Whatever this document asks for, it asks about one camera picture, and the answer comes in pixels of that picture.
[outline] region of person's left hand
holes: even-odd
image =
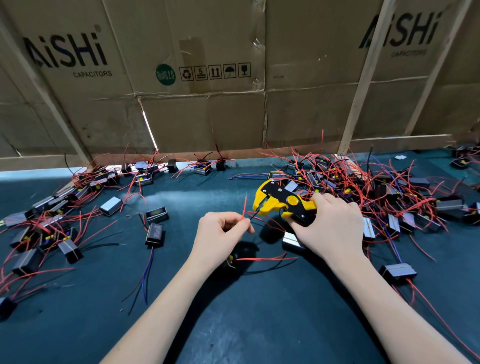
[[[209,212],[198,222],[188,258],[210,275],[230,255],[244,232],[255,233],[249,219],[236,212]]]

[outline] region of person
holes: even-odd
[[[319,255],[350,291],[393,363],[469,363],[377,273],[362,251],[363,219],[355,203],[314,194],[315,221],[289,221],[297,238]],[[192,303],[210,274],[230,255],[249,219],[235,212],[209,212],[198,223],[192,252],[157,299],[111,349],[102,364],[161,363]]]

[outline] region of hand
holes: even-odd
[[[198,222],[189,260],[210,275],[230,255],[244,232],[254,234],[249,219],[236,212],[209,212]]]
[[[363,218],[355,202],[331,194],[314,194],[317,217],[308,227],[288,220],[297,238],[327,263],[350,256],[364,256],[361,243]]]

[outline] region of forearm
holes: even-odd
[[[208,272],[187,260],[102,364],[163,362],[193,298],[207,277]]]
[[[468,363],[415,312],[364,256],[328,261],[367,317],[393,363]]]

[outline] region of aishi logo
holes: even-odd
[[[75,67],[77,63],[85,66],[85,61],[89,62],[88,57],[90,57],[95,66],[99,66],[99,62],[102,65],[108,65],[96,33],[90,33],[90,37],[96,52],[92,47],[92,43],[90,43],[87,33],[80,33],[80,36],[76,37],[72,34],[67,34],[66,38],[53,34],[48,39],[48,42],[43,36],[38,36],[41,43],[41,46],[38,48],[29,38],[24,37],[24,41],[28,53],[40,67],[44,65],[49,68],[61,66]]]
[[[413,16],[413,14],[406,12],[401,14],[398,18],[396,15],[393,14],[392,16],[392,24],[388,27],[387,34],[384,40],[384,47],[388,43],[392,47],[399,47],[405,44],[409,46],[413,45],[421,45],[421,44],[430,44],[435,35],[435,30],[437,29],[438,22],[442,17],[442,12],[431,12],[430,14],[423,15],[423,13],[418,13],[417,16]],[[373,17],[370,26],[363,37],[359,48],[366,48],[370,46],[370,42],[372,41],[373,32],[375,27],[377,26],[378,22],[378,15]],[[395,22],[395,29],[392,30],[392,25]]]

